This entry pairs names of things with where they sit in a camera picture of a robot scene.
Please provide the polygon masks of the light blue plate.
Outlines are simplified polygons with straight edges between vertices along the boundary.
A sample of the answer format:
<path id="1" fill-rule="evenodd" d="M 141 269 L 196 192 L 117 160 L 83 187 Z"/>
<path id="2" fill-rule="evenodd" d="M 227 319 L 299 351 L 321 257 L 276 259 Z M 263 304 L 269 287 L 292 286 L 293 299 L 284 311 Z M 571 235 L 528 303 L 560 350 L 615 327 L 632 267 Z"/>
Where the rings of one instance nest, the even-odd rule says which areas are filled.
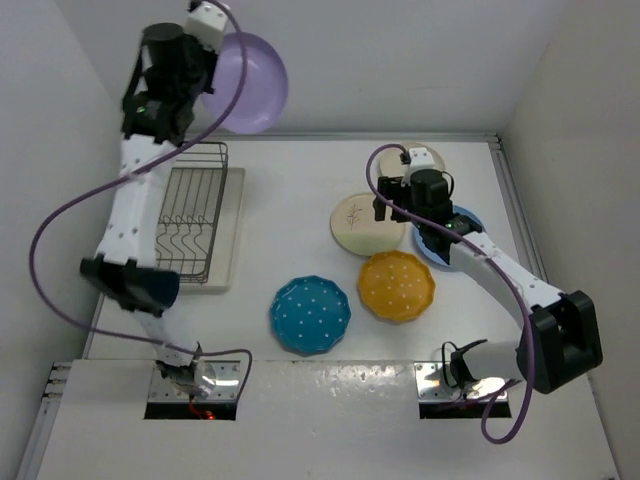
<path id="1" fill-rule="evenodd" d="M 477 215 L 458 205 L 453 205 L 451 212 L 445 213 L 442 219 L 432 219 L 432 222 L 461 236 L 485 231 L 484 224 Z M 452 242 L 450 236 L 420 222 L 414 224 L 413 236 L 417 248 L 424 256 L 442 267 L 450 267 L 449 247 Z"/>

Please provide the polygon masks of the plain cream plate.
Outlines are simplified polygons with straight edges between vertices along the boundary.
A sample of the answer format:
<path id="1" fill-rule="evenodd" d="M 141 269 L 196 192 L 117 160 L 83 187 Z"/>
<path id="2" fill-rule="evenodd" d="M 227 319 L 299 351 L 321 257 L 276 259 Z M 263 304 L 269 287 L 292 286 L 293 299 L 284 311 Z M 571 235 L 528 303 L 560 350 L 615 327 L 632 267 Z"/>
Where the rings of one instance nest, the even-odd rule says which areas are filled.
<path id="1" fill-rule="evenodd" d="M 434 160 L 435 169 L 440 171 L 446 170 L 446 165 L 440 154 L 432 147 L 418 143 L 418 142 L 404 142 L 403 146 L 409 150 L 411 148 L 426 148 L 431 154 Z M 387 177 L 400 177 L 403 176 L 407 170 L 407 165 L 404 165 L 400 159 L 400 151 L 397 149 L 389 149 L 381 152 L 378 155 L 379 172 L 382 176 Z"/>

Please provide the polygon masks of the purple plate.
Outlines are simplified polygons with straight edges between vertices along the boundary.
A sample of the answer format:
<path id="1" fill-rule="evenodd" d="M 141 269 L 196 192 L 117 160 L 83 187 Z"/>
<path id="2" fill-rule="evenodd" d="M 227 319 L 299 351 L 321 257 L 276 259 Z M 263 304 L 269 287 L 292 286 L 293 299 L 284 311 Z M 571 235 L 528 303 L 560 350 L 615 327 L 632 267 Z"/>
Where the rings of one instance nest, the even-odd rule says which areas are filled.
<path id="1" fill-rule="evenodd" d="M 204 94 L 206 111 L 217 118 L 229 106 L 241 75 L 241 47 L 247 49 L 247 74 L 241 95 L 221 127 L 235 134 L 258 134 L 273 127 L 289 93 L 287 70 L 278 52 L 262 37 L 230 33 L 218 56 L 213 92 Z"/>

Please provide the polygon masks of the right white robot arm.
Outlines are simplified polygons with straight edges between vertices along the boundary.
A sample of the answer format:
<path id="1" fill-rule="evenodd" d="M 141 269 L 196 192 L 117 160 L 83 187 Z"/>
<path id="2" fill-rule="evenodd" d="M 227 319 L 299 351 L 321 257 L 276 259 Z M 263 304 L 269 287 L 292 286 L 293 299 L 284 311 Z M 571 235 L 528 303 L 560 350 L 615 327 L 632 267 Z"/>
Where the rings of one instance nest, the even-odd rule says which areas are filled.
<path id="1" fill-rule="evenodd" d="M 382 176 L 369 185 L 376 220 L 413 223 L 430 251 L 472 278 L 521 329 L 515 346 L 482 340 L 456 351 L 450 372 L 459 385 L 501 376 L 549 394 L 602 364 L 593 300 L 536 277 L 498 248 L 479 222 L 455 212 L 443 173 L 423 169 L 409 179 Z"/>

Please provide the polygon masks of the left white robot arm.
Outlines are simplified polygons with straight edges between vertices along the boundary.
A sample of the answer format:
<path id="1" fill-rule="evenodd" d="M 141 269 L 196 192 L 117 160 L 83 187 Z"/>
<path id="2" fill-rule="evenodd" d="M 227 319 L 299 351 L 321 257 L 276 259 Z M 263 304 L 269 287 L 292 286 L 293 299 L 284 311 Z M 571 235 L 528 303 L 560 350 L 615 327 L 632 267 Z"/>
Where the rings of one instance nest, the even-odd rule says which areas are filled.
<path id="1" fill-rule="evenodd" d="M 207 80 L 204 49 L 174 23 L 143 30 L 140 56 L 122 100 L 121 175 L 108 224 L 94 256 L 80 274 L 128 312 L 154 343 L 162 378 L 189 399 L 213 390 L 212 374 L 201 361 L 200 344 L 182 331 L 170 313 L 180 277 L 158 268 L 156 237 L 174 163 L 153 163 L 184 142 L 193 106 Z"/>

